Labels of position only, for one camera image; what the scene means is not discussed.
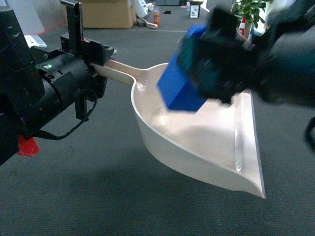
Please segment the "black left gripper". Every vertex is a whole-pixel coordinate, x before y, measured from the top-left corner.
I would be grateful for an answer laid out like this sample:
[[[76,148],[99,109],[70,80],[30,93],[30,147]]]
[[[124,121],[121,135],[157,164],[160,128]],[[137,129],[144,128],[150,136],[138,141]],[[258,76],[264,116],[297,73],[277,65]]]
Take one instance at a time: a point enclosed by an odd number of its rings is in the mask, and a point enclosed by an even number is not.
[[[74,104],[80,120],[88,117],[86,101],[96,102],[105,92],[107,80],[97,74],[94,64],[105,65],[114,53],[111,46],[68,33],[61,36],[60,49],[31,47],[36,68],[58,95],[59,110]]]

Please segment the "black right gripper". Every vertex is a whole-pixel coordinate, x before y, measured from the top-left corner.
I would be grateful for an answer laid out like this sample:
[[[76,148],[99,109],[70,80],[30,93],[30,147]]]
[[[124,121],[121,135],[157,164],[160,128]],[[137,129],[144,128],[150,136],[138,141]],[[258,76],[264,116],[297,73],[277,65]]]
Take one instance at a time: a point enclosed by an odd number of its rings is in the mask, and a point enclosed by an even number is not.
[[[205,98],[230,104],[251,86],[258,53],[236,30],[238,18],[225,7],[214,7],[200,33],[184,37],[177,63]]]

